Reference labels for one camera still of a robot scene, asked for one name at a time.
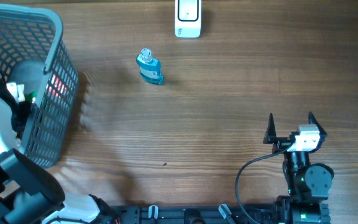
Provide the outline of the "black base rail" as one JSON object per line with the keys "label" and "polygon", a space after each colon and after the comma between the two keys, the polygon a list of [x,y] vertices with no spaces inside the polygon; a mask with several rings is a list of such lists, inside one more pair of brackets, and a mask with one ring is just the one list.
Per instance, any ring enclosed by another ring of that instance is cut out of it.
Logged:
{"label": "black base rail", "polygon": [[324,203],[295,203],[286,199],[274,203],[238,206],[149,207],[112,206],[122,224],[330,224],[329,208]]}

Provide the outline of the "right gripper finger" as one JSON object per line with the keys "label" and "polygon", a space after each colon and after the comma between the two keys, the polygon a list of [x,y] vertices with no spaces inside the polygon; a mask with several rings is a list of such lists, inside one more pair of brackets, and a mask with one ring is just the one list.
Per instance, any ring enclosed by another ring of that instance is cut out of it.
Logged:
{"label": "right gripper finger", "polygon": [[269,118],[268,118],[268,126],[267,126],[267,130],[266,130],[264,138],[265,139],[275,139],[276,137],[277,137],[277,134],[276,134],[276,129],[275,129],[275,122],[274,122],[273,114],[270,113]]}
{"label": "right gripper finger", "polygon": [[310,111],[308,113],[308,122],[310,124],[315,124],[319,130],[319,135],[322,137],[327,137],[328,134],[327,132],[322,128],[322,126],[318,123],[317,119],[315,118],[314,114],[312,111]]}

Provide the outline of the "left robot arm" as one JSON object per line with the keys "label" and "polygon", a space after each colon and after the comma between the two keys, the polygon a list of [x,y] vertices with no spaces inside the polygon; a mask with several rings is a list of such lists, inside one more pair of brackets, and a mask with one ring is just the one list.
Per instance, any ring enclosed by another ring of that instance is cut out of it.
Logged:
{"label": "left robot arm", "polygon": [[66,194],[42,167],[11,148],[0,154],[0,223],[120,223],[104,200]]}

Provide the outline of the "white barcode scanner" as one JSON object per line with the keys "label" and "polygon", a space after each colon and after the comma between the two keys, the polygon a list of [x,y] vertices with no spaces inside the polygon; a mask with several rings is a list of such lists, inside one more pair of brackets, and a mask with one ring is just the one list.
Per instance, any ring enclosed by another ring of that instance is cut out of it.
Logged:
{"label": "white barcode scanner", "polygon": [[201,34],[202,0],[175,0],[175,35],[198,38]]}

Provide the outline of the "green lidded jar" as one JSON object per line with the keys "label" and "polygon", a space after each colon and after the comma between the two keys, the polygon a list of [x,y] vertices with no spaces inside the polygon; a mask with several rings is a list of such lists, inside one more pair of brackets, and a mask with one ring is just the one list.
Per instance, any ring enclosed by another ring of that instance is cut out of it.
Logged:
{"label": "green lidded jar", "polygon": [[30,92],[29,94],[25,95],[25,100],[30,103],[35,103],[37,97],[37,91]]}

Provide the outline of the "blue mouthwash bottle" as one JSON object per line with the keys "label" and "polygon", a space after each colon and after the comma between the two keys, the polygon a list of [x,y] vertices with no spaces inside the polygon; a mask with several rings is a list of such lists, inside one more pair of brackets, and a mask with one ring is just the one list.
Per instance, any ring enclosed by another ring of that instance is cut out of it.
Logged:
{"label": "blue mouthwash bottle", "polygon": [[142,49],[136,58],[136,63],[140,68],[140,75],[145,81],[156,85],[163,83],[162,65],[157,58],[153,57],[150,49]]}

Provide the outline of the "grey plastic shopping basket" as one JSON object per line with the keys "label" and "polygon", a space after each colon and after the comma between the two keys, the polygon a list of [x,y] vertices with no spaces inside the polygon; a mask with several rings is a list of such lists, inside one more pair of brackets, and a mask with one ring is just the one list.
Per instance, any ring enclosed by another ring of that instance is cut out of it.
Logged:
{"label": "grey plastic shopping basket", "polygon": [[0,81],[38,92],[19,150],[44,169],[59,159],[79,85],[62,36],[53,11],[0,4]]}

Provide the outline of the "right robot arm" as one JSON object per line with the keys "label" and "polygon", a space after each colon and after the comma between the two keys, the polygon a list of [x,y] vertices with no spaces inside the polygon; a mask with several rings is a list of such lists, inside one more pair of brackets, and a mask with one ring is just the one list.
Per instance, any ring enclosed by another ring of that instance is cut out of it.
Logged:
{"label": "right robot arm", "polygon": [[323,163],[312,164],[310,154],[322,146],[327,132],[308,114],[308,124],[301,124],[288,137],[278,137],[273,115],[269,116],[264,144],[273,146],[273,154],[283,154],[282,170],[288,186],[287,196],[278,196],[272,205],[272,223],[331,223],[328,205],[334,171]]}

